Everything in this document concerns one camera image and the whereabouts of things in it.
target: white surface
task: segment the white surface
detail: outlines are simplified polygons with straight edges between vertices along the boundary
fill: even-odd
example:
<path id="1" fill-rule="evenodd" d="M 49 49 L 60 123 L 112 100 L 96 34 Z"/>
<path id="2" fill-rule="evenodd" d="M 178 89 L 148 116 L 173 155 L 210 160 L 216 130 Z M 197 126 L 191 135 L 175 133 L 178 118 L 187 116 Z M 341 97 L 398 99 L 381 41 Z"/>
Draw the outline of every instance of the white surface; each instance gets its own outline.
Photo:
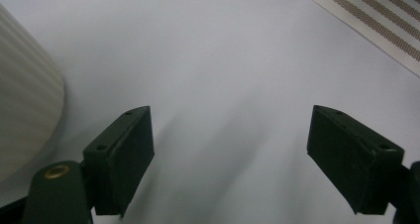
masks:
<path id="1" fill-rule="evenodd" d="M 44 147 L 58 123 L 64 85 L 47 53 L 0 4 L 0 181 Z"/>
<path id="2" fill-rule="evenodd" d="M 355 216 L 306 155 L 312 106 L 357 118 L 411 165 L 420 79 L 311 0 L 1 1 L 67 86 L 56 146 L 0 185 L 2 202 L 151 105 L 152 165 L 125 219 L 96 223 L 391 223 L 391 206 Z"/>

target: white backdrop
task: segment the white backdrop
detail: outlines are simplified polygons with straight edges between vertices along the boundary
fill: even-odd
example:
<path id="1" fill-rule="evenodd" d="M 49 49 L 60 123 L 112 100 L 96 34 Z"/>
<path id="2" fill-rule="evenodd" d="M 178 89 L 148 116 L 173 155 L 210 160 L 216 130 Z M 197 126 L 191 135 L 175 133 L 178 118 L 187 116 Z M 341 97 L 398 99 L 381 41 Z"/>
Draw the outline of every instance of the white backdrop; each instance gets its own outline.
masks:
<path id="1" fill-rule="evenodd" d="M 420 79 L 311 0 L 0 0 L 66 83 L 52 141 L 0 183 L 151 105 L 156 156 L 126 217 L 96 223 L 391 223 L 355 216 L 306 155 L 312 106 L 342 110 L 420 160 Z"/>

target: white lampshade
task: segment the white lampshade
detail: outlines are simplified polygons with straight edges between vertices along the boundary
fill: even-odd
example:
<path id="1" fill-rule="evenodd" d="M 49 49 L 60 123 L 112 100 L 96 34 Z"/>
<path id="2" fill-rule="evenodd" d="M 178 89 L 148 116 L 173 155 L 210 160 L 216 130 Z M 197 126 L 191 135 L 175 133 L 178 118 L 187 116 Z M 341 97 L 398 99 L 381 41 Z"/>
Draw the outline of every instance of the white lampshade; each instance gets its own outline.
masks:
<path id="1" fill-rule="evenodd" d="M 53 61 L 0 5 L 0 181 L 41 150 L 63 100 L 63 81 Z"/>

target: screw hole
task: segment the screw hole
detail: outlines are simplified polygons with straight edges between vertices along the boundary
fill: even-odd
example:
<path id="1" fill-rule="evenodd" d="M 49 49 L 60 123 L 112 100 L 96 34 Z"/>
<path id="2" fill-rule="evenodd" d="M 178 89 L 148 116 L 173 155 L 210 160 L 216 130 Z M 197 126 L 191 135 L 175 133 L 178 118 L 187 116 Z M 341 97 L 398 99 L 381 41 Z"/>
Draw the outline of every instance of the screw hole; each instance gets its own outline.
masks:
<path id="1" fill-rule="evenodd" d="M 106 149 L 105 145 L 99 145 L 99 146 L 96 147 L 96 150 L 98 150 L 98 151 L 103 151 L 105 149 Z"/>
<path id="2" fill-rule="evenodd" d="M 44 177 L 47 179 L 58 178 L 65 175 L 70 170 L 70 167 L 66 165 L 56 166 L 54 168 L 50 168 L 45 174 Z"/>

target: small hole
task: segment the small hole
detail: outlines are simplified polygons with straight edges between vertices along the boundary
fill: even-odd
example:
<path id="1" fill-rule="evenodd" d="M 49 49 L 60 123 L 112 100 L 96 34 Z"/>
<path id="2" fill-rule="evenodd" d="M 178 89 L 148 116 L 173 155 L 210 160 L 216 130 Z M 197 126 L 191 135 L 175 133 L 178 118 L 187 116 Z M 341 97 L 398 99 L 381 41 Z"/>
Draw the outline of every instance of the small hole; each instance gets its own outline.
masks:
<path id="1" fill-rule="evenodd" d="M 66 165 L 56 166 L 54 168 L 50 168 L 45 174 L 44 177 L 47 179 L 58 178 L 65 175 L 70 170 L 70 167 Z"/>
<path id="2" fill-rule="evenodd" d="M 392 148 L 391 148 L 391 147 L 389 147 L 389 146 L 387 146 L 387 145 L 385 145 L 385 144 L 380 144 L 380 145 L 379 145 L 379 147 L 380 147 L 381 149 L 385 150 L 385 151 L 392 150 Z"/>
<path id="3" fill-rule="evenodd" d="M 99 146 L 96 147 L 96 150 L 98 150 L 98 151 L 103 151 L 105 149 L 106 149 L 105 145 L 99 145 Z"/>

